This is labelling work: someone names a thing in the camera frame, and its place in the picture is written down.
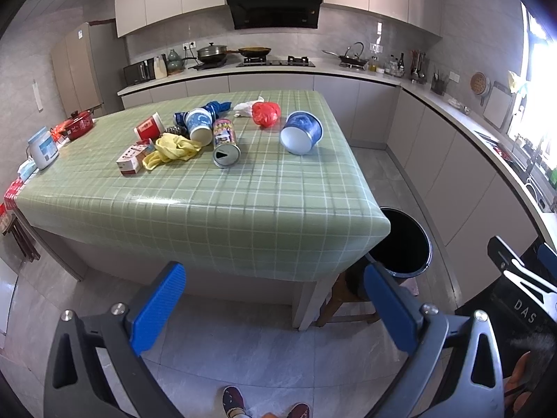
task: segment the window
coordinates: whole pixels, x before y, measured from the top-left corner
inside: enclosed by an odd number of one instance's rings
[[[525,15],[525,55],[522,78],[528,81],[525,93],[519,93],[517,111],[509,128],[514,139],[520,134],[535,147],[543,139],[545,162],[557,166],[557,44],[546,36],[544,29],[531,14]]]

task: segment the green plaid tablecloth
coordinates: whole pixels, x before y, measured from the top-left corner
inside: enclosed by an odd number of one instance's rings
[[[116,159],[135,142],[133,128],[155,111],[169,126],[175,111],[211,100],[234,106],[259,95],[277,102],[282,118],[265,130],[250,118],[233,119],[242,154],[232,168],[216,167],[207,146],[188,162],[120,174]],[[279,142],[294,110],[312,112],[324,127],[305,156],[289,154]],[[212,94],[102,117],[29,181],[17,205],[33,226],[76,241],[291,281],[341,272],[390,230],[325,99],[314,91]]]

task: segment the screw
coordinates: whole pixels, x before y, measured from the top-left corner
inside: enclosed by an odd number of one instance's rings
[[[74,312],[71,309],[67,309],[66,311],[62,312],[60,319],[62,319],[64,322],[68,322],[69,320],[73,319],[73,316]]]
[[[439,312],[439,308],[436,307],[433,303],[424,303],[422,305],[422,311],[425,314],[435,316]]]
[[[125,311],[126,311],[126,305],[124,305],[123,303],[115,303],[110,308],[110,312],[115,316],[124,314]]]
[[[487,313],[481,309],[477,309],[474,311],[474,317],[480,322],[485,322],[487,320]]]

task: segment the range hood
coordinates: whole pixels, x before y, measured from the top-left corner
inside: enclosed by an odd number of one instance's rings
[[[323,0],[226,0],[234,28],[317,28]]]

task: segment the person's foot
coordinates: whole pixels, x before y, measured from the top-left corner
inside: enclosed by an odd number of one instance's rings
[[[292,408],[286,418],[310,418],[310,406],[300,402]]]
[[[222,394],[222,406],[228,418],[234,418],[236,415],[246,415],[242,394],[236,387],[226,387]]]

